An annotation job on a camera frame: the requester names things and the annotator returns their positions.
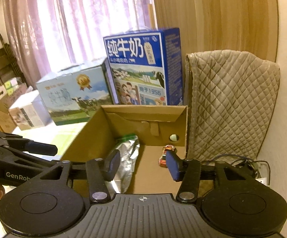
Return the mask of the pink curtain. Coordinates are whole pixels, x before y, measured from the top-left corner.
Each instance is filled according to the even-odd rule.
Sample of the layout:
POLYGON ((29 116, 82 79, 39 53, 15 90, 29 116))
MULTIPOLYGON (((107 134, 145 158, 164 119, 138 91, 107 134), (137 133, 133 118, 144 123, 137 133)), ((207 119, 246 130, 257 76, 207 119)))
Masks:
POLYGON ((106 55, 103 38, 150 27, 152 0, 3 0, 8 39, 29 85, 106 55))

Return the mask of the dark blue milk carton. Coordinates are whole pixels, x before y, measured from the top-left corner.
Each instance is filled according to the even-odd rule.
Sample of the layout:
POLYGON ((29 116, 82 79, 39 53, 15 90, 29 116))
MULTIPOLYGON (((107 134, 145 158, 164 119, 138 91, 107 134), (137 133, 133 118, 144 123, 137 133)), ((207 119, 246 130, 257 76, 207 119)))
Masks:
POLYGON ((103 40, 120 104, 183 104, 178 27, 131 31, 103 40))

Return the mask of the beige quilted cover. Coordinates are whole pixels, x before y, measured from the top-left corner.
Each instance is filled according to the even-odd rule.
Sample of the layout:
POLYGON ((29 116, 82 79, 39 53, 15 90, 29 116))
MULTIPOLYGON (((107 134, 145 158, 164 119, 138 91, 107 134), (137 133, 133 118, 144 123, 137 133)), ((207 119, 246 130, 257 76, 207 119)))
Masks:
POLYGON ((273 116, 280 67, 246 51, 191 53, 185 61, 189 160, 258 156, 273 116))

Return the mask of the light blue milk carton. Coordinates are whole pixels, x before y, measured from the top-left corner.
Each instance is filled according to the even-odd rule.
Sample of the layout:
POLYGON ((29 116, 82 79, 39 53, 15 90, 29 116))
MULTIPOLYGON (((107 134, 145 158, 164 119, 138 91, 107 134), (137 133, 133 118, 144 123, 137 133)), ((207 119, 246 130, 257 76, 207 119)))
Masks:
POLYGON ((118 102, 107 58, 49 73, 36 88, 57 126, 86 122, 102 105, 118 102))

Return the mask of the brown cardboard carry box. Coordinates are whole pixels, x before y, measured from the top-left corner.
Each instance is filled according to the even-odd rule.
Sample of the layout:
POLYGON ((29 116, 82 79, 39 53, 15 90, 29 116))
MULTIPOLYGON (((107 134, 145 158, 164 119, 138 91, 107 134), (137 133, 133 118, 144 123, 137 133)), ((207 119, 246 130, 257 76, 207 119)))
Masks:
POLYGON ((9 95, 4 86, 0 86, 0 131, 12 133, 16 128, 13 118, 9 114, 9 108, 14 102, 27 91, 26 84, 20 84, 18 88, 9 95))

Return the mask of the white beige product box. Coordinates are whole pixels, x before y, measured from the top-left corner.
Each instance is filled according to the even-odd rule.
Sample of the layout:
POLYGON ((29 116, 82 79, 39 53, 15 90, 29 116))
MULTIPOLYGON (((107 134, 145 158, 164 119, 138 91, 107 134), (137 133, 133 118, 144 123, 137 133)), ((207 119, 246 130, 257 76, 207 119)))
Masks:
POLYGON ((45 127, 51 122, 38 90, 21 95, 9 108, 9 113, 22 131, 45 127))

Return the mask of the black folding rack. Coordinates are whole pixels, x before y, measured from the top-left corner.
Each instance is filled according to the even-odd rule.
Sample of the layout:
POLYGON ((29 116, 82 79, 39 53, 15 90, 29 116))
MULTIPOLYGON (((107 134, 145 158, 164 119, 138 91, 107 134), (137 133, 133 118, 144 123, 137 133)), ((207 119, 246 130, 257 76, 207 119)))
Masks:
POLYGON ((14 77, 19 77, 22 83, 28 84, 17 63, 16 57, 13 55, 10 45, 4 42, 1 34, 0 43, 0 86, 14 77))

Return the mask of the open brown cardboard box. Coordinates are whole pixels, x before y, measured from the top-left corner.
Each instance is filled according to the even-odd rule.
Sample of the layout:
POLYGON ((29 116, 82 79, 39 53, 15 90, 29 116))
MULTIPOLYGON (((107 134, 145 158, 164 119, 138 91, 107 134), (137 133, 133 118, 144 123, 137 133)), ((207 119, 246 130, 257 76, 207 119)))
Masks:
POLYGON ((180 158, 185 158, 186 121, 185 106, 102 106, 77 134, 62 159, 86 162, 105 158, 118 138, 136 134, 140 150, 127 192, 176 195, 180 183, 173 181, 168 169, 160 167, 158 161, 163 147, 169 144, 177 148, 180 158))

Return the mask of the small toy race car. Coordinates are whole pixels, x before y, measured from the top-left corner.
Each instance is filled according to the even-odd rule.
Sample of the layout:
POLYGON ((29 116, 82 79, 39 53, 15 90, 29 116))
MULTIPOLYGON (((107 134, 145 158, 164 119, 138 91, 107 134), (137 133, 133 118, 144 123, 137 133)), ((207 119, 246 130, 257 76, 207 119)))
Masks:
POLYGON ((173 145, 165 145, 162 149, 162 155, 158 160, 158 164, 160 167, 166 168, 167 167, 167 162, 166 162, 166 154, 168 151, 173 151, 173 152, 177 152, 177 149, 175 146, 173 145))

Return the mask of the silver green foil bag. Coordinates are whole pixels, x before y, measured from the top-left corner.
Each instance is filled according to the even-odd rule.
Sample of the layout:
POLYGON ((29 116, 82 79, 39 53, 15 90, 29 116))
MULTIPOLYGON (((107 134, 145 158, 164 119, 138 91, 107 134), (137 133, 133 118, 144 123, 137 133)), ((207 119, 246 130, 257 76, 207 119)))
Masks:
POLYGON ((138 136, 127 134, 118 138, 115 149, 120 152, 120 165, 113 180, 105 182, 111 197, 116 193, 125 193, 131 184, 136 160, 139 156, 140 142, 138 136))

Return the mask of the green tissue box pack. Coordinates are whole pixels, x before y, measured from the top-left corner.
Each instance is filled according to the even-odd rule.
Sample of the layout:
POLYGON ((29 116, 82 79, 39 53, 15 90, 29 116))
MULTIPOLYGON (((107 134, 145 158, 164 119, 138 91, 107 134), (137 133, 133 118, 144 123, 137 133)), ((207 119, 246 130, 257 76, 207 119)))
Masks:
POLYGON ((6 91, 11 91, 21 84, 23 84, 21 77, 13 77, 4 83, 4 87, 6 91))

